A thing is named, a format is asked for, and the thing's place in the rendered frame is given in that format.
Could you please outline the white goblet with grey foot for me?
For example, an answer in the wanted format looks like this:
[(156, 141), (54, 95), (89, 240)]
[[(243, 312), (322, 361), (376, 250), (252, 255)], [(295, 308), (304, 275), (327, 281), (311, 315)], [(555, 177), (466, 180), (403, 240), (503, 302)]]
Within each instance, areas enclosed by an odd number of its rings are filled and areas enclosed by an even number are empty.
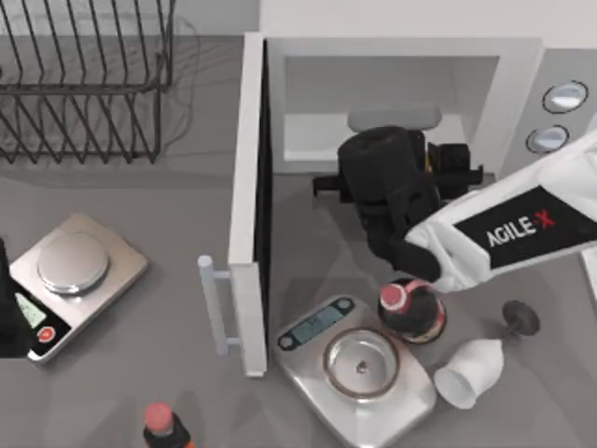
[(504, 325), (498, 337), (461, 344), (433, 374), (439, 395), (452, 407), (470, 410), (494, 387), (506, 365), (506, 346), (541, 330), (538, 313), (523, 301), (507, 301), (501, 309)]

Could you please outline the small microwave knob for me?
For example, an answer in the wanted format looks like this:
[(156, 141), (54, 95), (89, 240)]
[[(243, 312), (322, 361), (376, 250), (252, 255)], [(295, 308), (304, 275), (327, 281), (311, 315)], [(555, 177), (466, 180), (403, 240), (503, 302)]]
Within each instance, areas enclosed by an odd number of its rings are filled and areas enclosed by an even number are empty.
[(569, 132), (562, 125), (533, 130), (526, 138), (527, 149), (534, 154), (549, 154), (564, 147), (569, 140)]

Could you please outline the white microwave door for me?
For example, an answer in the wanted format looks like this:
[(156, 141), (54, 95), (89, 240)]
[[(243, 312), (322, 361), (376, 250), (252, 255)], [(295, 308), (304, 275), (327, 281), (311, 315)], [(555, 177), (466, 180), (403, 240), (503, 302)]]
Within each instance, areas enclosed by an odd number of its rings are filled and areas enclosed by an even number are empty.
[(228, 265), (244, 374), (268, 369), (272, 155), (268, 45), (243, 37)]

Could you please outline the dark bottle with orange label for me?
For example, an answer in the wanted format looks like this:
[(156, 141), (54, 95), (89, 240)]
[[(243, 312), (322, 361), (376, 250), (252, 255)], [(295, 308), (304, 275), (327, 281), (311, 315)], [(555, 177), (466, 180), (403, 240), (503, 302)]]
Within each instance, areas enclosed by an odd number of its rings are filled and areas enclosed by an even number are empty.
[(195, 448), (190, 433), (167, 403), (146, 405), (143, 437), (146, 448)]

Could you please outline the large microwave knob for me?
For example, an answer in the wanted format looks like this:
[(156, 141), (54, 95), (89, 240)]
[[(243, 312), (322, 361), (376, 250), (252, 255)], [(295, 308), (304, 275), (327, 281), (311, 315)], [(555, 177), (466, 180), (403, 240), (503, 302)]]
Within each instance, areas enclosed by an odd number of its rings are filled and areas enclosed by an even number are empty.
[(550, 87), (542, 99), (543, 108), (553, 115), (566, 114), (579, 109), (589, 98), (589, 88), (582, 82), (571, 80)]

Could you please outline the silver scale with round dish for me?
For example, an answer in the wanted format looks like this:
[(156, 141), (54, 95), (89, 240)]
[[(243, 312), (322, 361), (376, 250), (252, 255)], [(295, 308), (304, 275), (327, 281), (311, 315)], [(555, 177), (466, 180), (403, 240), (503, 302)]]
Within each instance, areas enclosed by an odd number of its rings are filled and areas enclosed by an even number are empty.
[(423, 365), (354, 296), (331, 296), (280, 329), (273, 352), (348, 448), (389, 448), (437, 402)]

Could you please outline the pale microwave oven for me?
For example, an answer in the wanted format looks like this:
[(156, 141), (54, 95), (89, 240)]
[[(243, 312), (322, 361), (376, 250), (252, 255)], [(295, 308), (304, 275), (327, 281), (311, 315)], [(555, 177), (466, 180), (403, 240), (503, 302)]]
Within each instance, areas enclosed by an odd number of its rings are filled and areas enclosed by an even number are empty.
[[(398, 125), (508, 175), (542, 155), (526, 138), (597, 131), (597, 0), (261, 0), (273, 166), (325, 173), (358, 131)], [(589, 88), (579, 109), (542, 106), (554, 85)]]

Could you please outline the silver scale with black panel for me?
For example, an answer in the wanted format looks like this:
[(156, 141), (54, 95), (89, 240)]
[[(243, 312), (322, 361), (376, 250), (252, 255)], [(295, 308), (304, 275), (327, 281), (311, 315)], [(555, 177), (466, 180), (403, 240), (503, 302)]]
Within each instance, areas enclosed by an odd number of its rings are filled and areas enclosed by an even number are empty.
[(50, 361), (148, 265), (125, 239), (80, 213), (13, 260), (16, 301), (34, 334), (29, 360)]

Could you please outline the dark bottle with red cap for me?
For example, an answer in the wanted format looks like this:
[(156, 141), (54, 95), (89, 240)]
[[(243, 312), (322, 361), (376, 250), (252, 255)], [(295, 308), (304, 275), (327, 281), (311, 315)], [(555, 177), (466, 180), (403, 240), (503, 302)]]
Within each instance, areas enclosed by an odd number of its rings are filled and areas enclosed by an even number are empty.
[(434, 342), (447, 323), (442, 301), (420, 279), (400, 278), (382, 286), (377, 313), (387, 330), (411, 344)]

